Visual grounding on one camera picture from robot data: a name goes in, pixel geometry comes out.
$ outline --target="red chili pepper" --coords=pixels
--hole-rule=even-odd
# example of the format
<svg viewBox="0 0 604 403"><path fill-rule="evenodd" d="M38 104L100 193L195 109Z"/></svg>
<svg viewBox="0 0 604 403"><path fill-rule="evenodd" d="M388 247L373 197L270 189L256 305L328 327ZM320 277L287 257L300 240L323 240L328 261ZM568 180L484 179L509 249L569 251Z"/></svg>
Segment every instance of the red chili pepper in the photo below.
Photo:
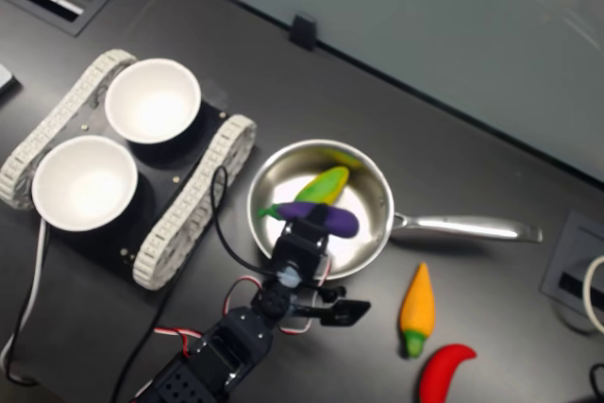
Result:
<svg viewBox="0 0 604 403"><path fill-rule="evenodd" d="M421 403L445 403L446 394L457 366L476 357L476 352L464 344L448 344L430 358L419 385Z"/></svg>

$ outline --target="white track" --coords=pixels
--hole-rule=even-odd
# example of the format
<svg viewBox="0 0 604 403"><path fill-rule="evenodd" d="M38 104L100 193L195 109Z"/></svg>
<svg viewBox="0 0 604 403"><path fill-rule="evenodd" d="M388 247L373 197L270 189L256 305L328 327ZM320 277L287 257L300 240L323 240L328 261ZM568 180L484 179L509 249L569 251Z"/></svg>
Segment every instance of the white track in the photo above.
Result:
<svg viewBox="0 0 604 403"><path fill-rule="evenodd" d="M86 70L59 105L29 134L0 170L0 199L17 209L31 209L31 180L49 143L87 101L99 103L112 79L136 59L112 50ZM153 226L134 260L132 276L148 290L158 290L175 274L211 219L210 181L224 165L232 183L256 139L256 124L242 115L228 118L175 202Z"/></svg>
<svg viewBox="0 0 604 403"><path fill-rule="evenodd" d="M0 199L18 210L31 210L31 181L49 144L85 103L98 104L112 79L136 61L114 49L96 59L61 102L10 154L0 169Z"/></svg>

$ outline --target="pan handle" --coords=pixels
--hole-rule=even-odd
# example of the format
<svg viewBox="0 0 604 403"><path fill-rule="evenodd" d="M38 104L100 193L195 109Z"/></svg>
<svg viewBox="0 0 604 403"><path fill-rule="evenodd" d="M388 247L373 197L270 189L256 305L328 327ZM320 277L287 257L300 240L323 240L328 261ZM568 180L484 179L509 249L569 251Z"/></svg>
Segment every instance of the pan handle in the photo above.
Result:
<svg viewBox="0 0 604 403"><path fill-rule="evenodd" d="M393 232L413 228L442 231L463 236L474 236L489 240L540 243L543 233L540 228L521 222L484 216L424 216L410 217L396 212Z"/></svg>

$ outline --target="toy pepper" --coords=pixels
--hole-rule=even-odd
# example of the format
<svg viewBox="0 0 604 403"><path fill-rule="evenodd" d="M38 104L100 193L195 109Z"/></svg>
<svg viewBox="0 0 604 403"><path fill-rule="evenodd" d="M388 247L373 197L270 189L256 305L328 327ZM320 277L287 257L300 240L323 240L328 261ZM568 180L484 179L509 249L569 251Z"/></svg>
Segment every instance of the toy pepper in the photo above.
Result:
<svg viewBox="0 0 604 403"><path fill-rule="evenodd" d="M445 403L458 365L475 357L476 352L464 344L448 344L434 353L419 383L420 403Z"/></svg>
<svg viewBox="0 0 604 403"><path fill-rule="evenodd" d="M346 167L338 166L326 170L315 177L295 197L295 202L326 203L335 202L348 181L350 172Z"/></svg>
<svg viewBox="0 0 604 403"><path fill-rule="evenodd" d="M400 311L400 330L411 358L418 358L422 354L424 342L434 330L435 315L428 266L420 263Z"/></svg>

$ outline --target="purple eggplant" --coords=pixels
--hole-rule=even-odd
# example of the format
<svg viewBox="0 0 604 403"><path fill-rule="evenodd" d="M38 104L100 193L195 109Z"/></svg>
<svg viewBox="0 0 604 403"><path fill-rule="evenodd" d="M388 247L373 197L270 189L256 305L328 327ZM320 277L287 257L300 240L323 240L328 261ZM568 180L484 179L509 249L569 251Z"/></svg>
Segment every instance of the purple eggplant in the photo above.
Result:
<svg viewBox="0 0 604 403"><path fill-rule="evenodd" d="M278 221L293 221L298 217L306 217L318 204L313 202L277 203L270 208L258 212L259 217L269 215ZM327 206L325 229L332 235L341 238L352 238L359 233L359 219L352 212Z"/></svg>

